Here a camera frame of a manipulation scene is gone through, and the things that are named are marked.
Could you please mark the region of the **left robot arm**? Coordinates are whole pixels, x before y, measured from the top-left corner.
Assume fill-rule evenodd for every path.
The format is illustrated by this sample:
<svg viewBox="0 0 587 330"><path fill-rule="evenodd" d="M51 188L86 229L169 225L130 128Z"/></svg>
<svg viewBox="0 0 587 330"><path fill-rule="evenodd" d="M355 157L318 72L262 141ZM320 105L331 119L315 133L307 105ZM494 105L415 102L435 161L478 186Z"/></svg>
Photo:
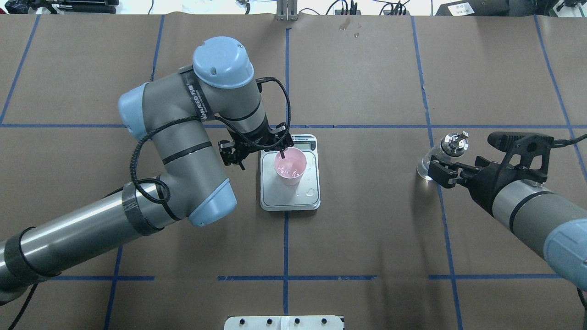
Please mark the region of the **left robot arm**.
<svg viewBox="0 0 587 330"><path fill-rule="evenodd" d="M290 122L270 127L245 46L206 40L192 64L119 98L119 114L138 140L130 182L115 193L1 243L1 304L38 283L166 226L204 227L237 204L223 165L251 153L293 147Z"/></svg>

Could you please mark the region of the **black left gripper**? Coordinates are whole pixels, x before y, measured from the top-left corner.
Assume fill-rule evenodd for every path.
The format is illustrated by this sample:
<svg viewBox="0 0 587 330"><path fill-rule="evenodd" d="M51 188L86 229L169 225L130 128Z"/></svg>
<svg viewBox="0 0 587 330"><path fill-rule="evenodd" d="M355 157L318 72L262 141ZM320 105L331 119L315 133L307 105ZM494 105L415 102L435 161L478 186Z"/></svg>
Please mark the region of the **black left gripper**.
<svg viewBox="0 0 587 330"><path fill-rule="evenodd" d="M254 142L249 147L250 152L264 150L266 152L277 151L281 159L285 159L284 152L287 148L294 146L294 141L286 123L280 123L271 129L268 123L263 123L260 127L248 133L248 140Z"/></svg>

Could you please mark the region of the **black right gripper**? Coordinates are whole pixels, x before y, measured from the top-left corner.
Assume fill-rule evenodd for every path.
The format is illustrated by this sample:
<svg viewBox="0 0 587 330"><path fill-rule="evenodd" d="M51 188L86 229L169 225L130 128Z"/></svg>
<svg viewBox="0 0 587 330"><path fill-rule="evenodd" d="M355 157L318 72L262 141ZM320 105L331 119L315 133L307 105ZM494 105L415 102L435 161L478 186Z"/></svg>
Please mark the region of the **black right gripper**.
<svg viewBox="0 0 587 330"><path fill-rule="evenodd" d="M474 165L468 165L461 161L461 156L453 157L437 152L433 157L433 166L428 167L428 176L444 188L463 185L468 189L472 200L492 215L495 197L516 176L516 170L511 165L506 165L498 172L500 167L501 164L482 156L476 157Z"/></svg>

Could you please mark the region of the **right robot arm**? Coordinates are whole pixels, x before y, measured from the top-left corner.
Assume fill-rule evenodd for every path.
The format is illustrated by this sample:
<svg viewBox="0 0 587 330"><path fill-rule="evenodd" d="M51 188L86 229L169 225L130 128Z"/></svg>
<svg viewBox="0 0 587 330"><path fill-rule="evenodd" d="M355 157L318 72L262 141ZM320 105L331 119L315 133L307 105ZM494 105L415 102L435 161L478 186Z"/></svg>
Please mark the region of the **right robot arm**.
<svg viewBox="0 0 587 330"><path fill-rule="evenodd" d="M586 290L586 211L544 188L528 170L477 157L475 165L431 156L428 177L461 185L472 200L539 255L552 270Z"/></svg>

